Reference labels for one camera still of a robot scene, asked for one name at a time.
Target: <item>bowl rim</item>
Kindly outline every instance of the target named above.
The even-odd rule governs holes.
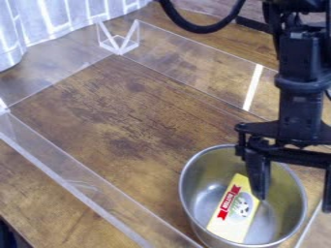
[[[236,243],[233,241],[229,241],[219,236],[216,236],[215,234],[212,234],[197,222],[197,220],[191,216],[189,211],[187,209],[185,206],[185,201],[184,201],[184,196],[183,196],[183,181],[184,181],[184,176],[187,174],[188,171],[188,167],[189,165],[208,152],[213,151],[213,150],[219,150],[219,149],[224,149],[224,148],[233,148],[235,144],[219,144],[215,146],[211,146],[205,149],[203,149],[201,151],[199,151],[197,153],[193,154],[193,156],[188,159],[188,161],[185,162],[185,166],[183,168],[181,171],[181,176],[180,176],[180,183],[179,183],[179,193],[180,193],[180,200],[181,200],[181,206],[184,208],[185,211],[185,215],[188,217],[189,222],[193,223],[195,226],[199,227],[200,230],[205,231],[213,238],[219,239],[221,242],[224,242],[228,245],[235,245],[237,247],[245,247],[245,248],[264,248],[264,247],[271,247],[275,246],[277,244],[280,244],[285,239],[288,239],[299,230],[300,226],[304,223],[305,217],[307,217],[307,210],[308,210],[308,200],[307,200],[307,193],[305,193],[305,188],[303,186],[301,180],[299,179],[299,176],[296,175],[296,173],[292,172],[292,170],[289,169],[289,167],[283,164],[283,163],[277,163],[281,168],[288,172],[289,176],[293,178],[295,183],[297,184],[299,190],[300,190],[300,195],[301,195],[301,200],[303,200],[303,213],[299,219],[299,222],[293,228],[293,230],[283,235],[276,241],[271,242],[271,243],[263,243],[263,244],[243,244],[243,243]],[[200,241],[207,245],[205,241],[200,238],[200,235],[195,232],[196,236],[199,237]]]

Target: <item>red label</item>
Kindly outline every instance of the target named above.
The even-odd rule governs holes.
[[[231,190],[227,192],[225,198],[221,202],[221,210],[220,213],[217,215],[217,218],[221,218],[223,220],[225,220],[227,216],[228,216],[228,208],[231,206],[232,200],[235,198],[235,196],[239,194],[240,192],[240,187],[236,187],[235,185],[232,185]]]

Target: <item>wooden table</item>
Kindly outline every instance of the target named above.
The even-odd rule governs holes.
[[[189,17],[200,23],[213,20]],[[235,25],[216,34],[189,34],[167,19],[156,3],[125,18],[139,18],[256,63],[276,66],[267,34]],[[16,68],[0,76],[8,74],[17,77]],[[109,56],[13,105],[10,111],[196,240],[177,197],[183,165],[203,148],[235,143],[233,125],[259,121],[256,116],[118,56]],[[137,246],[4,142],[0,146],[0,215],[33,247]],[[293,170],[307,188],[311,216],[323,173]],[[281,247],[293,247],[297,238],[299,234]]]

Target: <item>metal bowl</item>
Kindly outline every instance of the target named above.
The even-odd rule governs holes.
[[[299,229],[307,213],[307,195],[285,165],[271,165],[268,198],[260,202],[243,243],[228,241],[205,227],[236,173],[244,174],[232,145],[200,151],[187,162],[180,178],[180,198],[192,229],[208,247],[276,247]]]

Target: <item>white curtain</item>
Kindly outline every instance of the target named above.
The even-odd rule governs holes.
[[[125,15],[151,0],[0,0],[0,72],[21,61],[25,48]]]

